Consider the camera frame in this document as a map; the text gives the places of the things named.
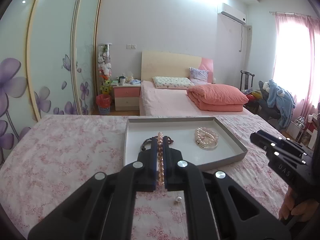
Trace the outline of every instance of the headboard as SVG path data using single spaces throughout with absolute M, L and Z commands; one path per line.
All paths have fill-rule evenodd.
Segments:
M 170 52 L 143 51 L 141 81 L 152 81 L 153 77 L 189 77 L 189 68 L 208 70 L 212 83 L 213 60 Z

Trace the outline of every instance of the nightstand drawer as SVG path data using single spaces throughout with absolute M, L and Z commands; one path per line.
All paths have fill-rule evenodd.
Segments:
M 115 98 L 116 110 L 138 110 L 139 98 Z
M 140 96 L 140 87 L 115 87 L 115 98 L 138 98 Z

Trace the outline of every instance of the white wall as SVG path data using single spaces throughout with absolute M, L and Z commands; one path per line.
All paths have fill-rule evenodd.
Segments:
M 131 71 L 139 78 L 141 52 L 156 50 L 212 58 L 217 82 L 238 86 L 246 29 L 240 53 L 241 25 L 217 15 L 221 2 L 246 13 L 238 0 L 101 0 L 97 42 L 113 44 L 113 77 Z
M 259 80 L 265 82 L 272 78 L 276 60 L 276 20 L 269 11 L 316 17 L 307 0 L 260 0 L 258 5 L 248 7 L 247 24 L 252 25 L 252 44 L 247 71 L 255 74 L 255 88 L 259 87 Z

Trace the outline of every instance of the floral tablecloth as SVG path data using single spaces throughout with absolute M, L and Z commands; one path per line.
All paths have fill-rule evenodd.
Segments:
M 96 172 L 121 170 L 127 118 L 47 115 L 24 136 L 0 169 L 0 203 L 25 237 Z M 281 134 L 257 115 L 217 118 L 248 149 L 241 162 L 219 170 L 277 216 L 287 185 L 267 166 L 265 153 L 250 143 L 249 136 L 259 129 Z M 184 201 L 174 204 L 178 195 L 183 197 L 183 192 L 167 192 L 162 187 L 138 193 L 131 239 L 187 239 Z

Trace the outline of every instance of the nightstand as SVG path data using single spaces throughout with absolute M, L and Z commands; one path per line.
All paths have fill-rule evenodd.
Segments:
M 141 84 L 114 85 L 116 111 L 139 110 Z

